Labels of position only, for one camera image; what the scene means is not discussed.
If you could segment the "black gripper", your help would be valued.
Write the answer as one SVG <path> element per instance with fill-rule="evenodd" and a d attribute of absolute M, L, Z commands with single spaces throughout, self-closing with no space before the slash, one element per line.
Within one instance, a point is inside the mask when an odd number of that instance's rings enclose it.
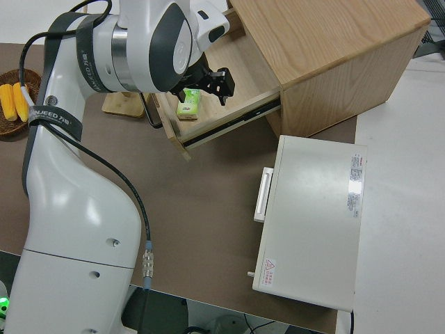
<path fill-rule="evenodd" d="M 225 106 L 227 98 L 234 96 L 235 85 L 230 70 L 227 67 L 222 67 L 216 72 L 210 69 L 202 69 L 193 77 L 189 87 L 204 90 L 207 93 L 218 96 L 220 104 Z M 186 94 L 183 89 L 172 90 L 172 94 L 180 102 L 185 101 Z"/>

